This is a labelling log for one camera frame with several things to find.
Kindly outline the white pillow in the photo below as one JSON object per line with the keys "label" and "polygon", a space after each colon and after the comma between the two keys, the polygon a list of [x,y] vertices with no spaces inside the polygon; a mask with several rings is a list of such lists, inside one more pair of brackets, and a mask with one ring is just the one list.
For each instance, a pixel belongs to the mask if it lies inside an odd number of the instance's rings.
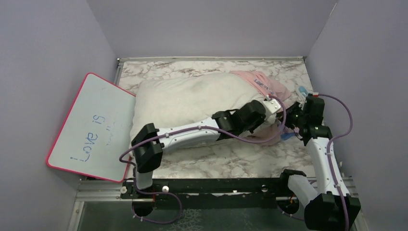
{"label": "white pillow", "polygon": [[136,93],[134,139],[143,126],[174,128],[202,121],[218,111],[240,109],[273,93],[271,81],[256,72],[233,71],[198,77],[145,80]]}

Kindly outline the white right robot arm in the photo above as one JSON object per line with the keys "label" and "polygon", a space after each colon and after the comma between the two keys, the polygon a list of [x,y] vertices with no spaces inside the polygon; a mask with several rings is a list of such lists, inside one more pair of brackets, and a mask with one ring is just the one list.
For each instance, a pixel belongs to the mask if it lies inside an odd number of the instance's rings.
{"label": "white right robot arm", "polygon": [[278,114],[281,125],[299,130],[310,155],[317,180],[317,188],[308,181],[305,173],[284,170],[278,182],[278,191],[285,196],[294,193],[304,207],[304,221],[314,231],[348,231],[357,218],[361,203],[347,189],[339,170],[334,141],[348,135],[353,128],[351,112],[346,133],[333,136],[323,124],[325,94],[310,93],[303,106],[296,102]]}

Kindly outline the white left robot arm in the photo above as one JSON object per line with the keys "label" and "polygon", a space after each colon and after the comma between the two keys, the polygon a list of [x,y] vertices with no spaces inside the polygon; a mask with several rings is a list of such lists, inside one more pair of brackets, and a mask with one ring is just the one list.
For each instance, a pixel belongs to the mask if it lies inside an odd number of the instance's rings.
{"label": "white left robot arm", "polygon": [[136,160],[133,192],[138,197],[151,193],[153,171],[160,167],[164,154],[177,149],[231,139],[254,130],[264,123],[267,111],[256,100],[240,109],[219,111],[200,122],[175,128],[156,128],[154,123],[142,127],[131,141]]}

